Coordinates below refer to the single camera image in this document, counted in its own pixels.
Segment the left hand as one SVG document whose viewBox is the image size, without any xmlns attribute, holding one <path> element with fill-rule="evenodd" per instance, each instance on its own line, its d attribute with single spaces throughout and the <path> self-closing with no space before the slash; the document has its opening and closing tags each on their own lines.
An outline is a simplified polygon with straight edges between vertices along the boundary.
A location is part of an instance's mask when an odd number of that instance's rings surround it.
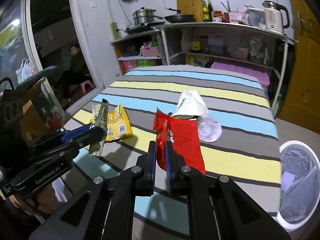
<svg viewBox="0 0 320 240">
<path fill-rule="evenodd" d="M 49 184 L 31 198 L 22 198 L 16 194 L 9 197 L 14 207 L 23 210 L 29 215 L 50 214 L 57 210 L 58 201 L 52 184 Z"/>
</svg>

